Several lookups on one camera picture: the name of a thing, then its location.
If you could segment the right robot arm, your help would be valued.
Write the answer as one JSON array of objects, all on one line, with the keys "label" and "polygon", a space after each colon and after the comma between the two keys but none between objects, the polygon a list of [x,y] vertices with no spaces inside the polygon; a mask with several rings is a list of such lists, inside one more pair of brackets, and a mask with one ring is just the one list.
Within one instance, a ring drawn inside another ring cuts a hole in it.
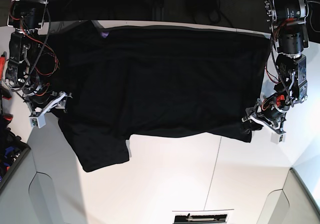
[{"label": "right robot arm", "polygon": [[45,18],[50,18],[49,0],[11,0],[7,25],[14,28],[9,41],[5,82],[30,109],[32,117],[52,109],[66,110],[71,93],[54,90],[50,77],[60,67],[49,35],[38,34]]}]

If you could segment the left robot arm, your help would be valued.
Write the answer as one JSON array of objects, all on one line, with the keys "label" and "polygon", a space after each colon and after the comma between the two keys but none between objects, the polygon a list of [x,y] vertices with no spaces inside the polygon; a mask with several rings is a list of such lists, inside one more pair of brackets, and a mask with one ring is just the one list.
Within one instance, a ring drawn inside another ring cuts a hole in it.
[{"label": "left robot arm", "polygon": [[308,0],[264,0],[270,23],[270,53],[277,72],[274,93],[264,100],[257,99],[242,118],[246,134],[267,127],[282,136],[286,114],[291,107],[307,99],[307,58],[309,47],[306,20]]}]

